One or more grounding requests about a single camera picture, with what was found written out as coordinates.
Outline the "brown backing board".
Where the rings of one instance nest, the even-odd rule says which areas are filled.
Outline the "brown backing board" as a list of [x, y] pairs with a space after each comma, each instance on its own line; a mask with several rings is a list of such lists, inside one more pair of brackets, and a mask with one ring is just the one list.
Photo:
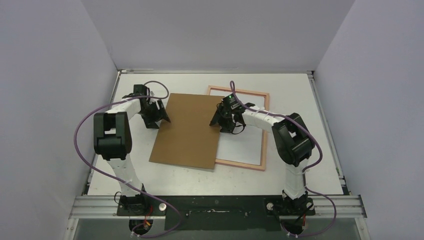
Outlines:
[[210, 122], [222, 96], [171, 93], [149, 161], [201, 169], [214, 169], [220, 128]]

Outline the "blue landscape photo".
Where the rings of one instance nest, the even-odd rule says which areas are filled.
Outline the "blue landscape photo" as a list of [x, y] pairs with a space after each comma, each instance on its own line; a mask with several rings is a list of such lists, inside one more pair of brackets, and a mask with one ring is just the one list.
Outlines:
[[244, 164], [260, 165], [262, 153], [262, 130], [254, 126], [237, 127], [234, 134], [219, 135], [216, 158]]

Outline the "pink wooden photo frame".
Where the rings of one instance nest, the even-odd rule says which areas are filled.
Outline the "pink wooden photo frame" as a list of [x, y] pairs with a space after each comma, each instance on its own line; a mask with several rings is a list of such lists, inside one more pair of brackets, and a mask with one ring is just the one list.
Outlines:
[[[231, 89], [223, 86], [213, 86], [209, 85], [207, 89], [207, 95], [211, 96], [222, 96], [226, 97], [231, 93]], [[244, 90], [244, 89], [236, 89], [237, 96], [243, 103], [254, 103], [259, 108], [263, 110], [269, 109], [269, 98], [270, 94], [266, 92], [252, 91], [252, 90]], [[261, 161], [259, 165], [247, 164], [241, 162], [235, 162], [230, 160], [222, 160], [216, 158], [215, 163], [219, 165], [245, 168], [256, 171], [264, 171], [266, 169], [266, 161], [267, 161], [267, 141], [268, 141], [268, 133], [262, 130], [262, 147], [261, 147]]]

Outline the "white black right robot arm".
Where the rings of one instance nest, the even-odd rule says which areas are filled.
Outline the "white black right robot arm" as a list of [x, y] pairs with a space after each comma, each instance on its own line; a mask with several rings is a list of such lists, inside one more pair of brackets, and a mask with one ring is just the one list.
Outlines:
[[253, 126], [273, 135], [279, 157], [285, 163], [285, 180], [282, 189], [282, 210], [287, 215], [314, 215], [313, 201], [308, 197], [303, 168], [312, 155], [315, 144], [301, 128], [302, 118], [293, 113], [290, 120], [247, 103], [220, 102], [210, 121], [210, 126], [219, 125], [220, 132], [233, 134], [234, 129]]

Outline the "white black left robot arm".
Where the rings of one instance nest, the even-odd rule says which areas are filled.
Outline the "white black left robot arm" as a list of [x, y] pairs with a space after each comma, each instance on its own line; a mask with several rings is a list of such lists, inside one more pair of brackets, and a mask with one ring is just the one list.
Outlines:
[[117, 214], [143, 216], [153, 211], [152, 201], [146, 196], [131, 160], [133, 147], [130, 119], [140, 115], [147, 129], [159, 129], [158, 122], [170, 118], [162, 99], [155, 97], [147, 84], [135, 84], [133, 92], [123, 102], [93, 117], [93, 146], [112, 168], [120, 186]]

